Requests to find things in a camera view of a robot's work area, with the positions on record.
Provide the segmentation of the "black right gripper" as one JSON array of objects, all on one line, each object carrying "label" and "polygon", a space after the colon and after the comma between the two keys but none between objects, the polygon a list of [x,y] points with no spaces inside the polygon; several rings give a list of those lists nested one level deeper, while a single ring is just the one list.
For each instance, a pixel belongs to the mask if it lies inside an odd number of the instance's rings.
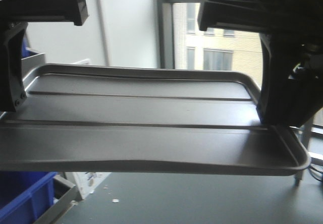
[{"label": "black right gripper", "polygon": [[301,126],[294,112],[299,86],[291,79],[302,45],[322,45],[322,0],[201,0],[199,30],[222,28],[260,33],[262,124]]}]

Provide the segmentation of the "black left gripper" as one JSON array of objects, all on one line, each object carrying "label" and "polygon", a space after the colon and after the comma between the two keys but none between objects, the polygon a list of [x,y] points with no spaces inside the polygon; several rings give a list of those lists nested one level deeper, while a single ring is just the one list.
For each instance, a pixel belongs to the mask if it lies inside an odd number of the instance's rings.
[{"label": "black left gripper", "polygon": [[1,111],[16,112],[27,98],[22,76],[22,44],[27,22],[72,22],[88,18],[86,0],[1,0]]}]

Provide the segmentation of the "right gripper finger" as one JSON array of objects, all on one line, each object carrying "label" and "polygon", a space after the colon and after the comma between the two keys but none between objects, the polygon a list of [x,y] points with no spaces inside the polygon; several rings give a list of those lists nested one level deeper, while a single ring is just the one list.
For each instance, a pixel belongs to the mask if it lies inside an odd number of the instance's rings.
[{"label": "right gripper finger", "polygon": [[293,70],[293,93],[289,125],[300,127],[322,108],[322,57],[312,57]]}]

